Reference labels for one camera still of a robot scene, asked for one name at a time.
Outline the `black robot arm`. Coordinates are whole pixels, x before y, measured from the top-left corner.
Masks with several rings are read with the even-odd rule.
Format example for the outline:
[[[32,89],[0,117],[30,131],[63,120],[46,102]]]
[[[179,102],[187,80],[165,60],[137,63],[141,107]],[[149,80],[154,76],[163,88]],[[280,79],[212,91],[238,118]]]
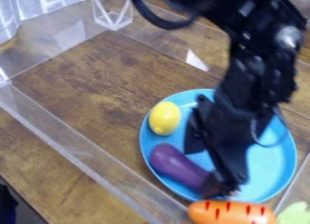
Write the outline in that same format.
[[[197,98],[185,139],[185,153],[208,151],[216,167],[190,180],[195,190],[206,198],[228,196],[249,181],[248,151],[297,90],[306,20],[289,0],[166,1],[230,37],[229,69],[213,98]]]

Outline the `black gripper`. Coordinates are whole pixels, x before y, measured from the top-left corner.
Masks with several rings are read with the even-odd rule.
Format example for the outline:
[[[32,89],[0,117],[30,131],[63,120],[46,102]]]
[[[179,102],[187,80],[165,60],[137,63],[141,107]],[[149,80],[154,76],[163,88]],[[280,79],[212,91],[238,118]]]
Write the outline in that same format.
[[[205,199],[236,197],[249,181],[248,151],[274,117],[273,109],[238,109],[221,90],[209,98],[200,93],[187,118],[185,154],[208,151],[216,167],[202,173]]]

